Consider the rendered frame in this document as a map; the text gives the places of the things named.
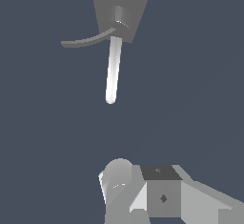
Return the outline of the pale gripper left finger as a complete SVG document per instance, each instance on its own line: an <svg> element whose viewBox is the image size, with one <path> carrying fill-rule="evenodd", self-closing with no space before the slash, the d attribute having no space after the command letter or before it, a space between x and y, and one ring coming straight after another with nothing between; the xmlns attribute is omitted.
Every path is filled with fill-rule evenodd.
<svg viewBox="0 0 244 224"><path fill-rule="evenodd" d="M106 205L104 224L147 224L145 210L130 210L145 185L138 165L133 165L127 159L114 159L98 178Z"/></svg>

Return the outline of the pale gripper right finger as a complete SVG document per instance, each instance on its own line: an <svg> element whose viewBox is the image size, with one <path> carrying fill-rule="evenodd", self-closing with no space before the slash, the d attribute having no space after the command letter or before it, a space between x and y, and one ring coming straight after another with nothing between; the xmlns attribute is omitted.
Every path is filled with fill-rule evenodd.
<svg viewBox="0 0 244 224"><path fill-rule="evenodd" d="M140 166L144 185L130 206L133 224L180 218L185 224L244 224L244 203L192 178L179 165Z"/></svg>

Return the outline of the grey square faucet base plate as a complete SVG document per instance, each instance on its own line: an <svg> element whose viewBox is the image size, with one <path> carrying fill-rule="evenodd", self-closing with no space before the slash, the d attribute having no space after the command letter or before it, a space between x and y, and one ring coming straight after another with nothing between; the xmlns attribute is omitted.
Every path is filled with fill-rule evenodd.
<svg viewBox="0 0 244 224"><path fill-rule="evenodd" d="M148 0L93 0L99 32L116 28L124 42L131 43Z"/></svg>

